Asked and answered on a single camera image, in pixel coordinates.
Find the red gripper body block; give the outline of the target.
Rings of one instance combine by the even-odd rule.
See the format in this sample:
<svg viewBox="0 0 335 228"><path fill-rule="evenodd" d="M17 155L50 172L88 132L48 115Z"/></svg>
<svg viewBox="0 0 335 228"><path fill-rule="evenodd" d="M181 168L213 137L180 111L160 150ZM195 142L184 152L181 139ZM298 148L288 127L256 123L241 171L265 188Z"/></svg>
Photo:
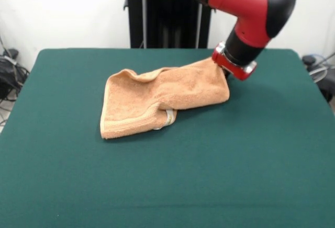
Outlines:
<svg viewBox="0 0 335 228"><path fill-rule="evenodd" d="M229 71L232 76L241 81L248 79L258 65L256 61L251 61L251 63L246 66L238 66L237 64L234 64L231 61L232 58L229 58L226 53L226 46L223 41L219 42L214 48L212 60L223 70Z"/></svg>

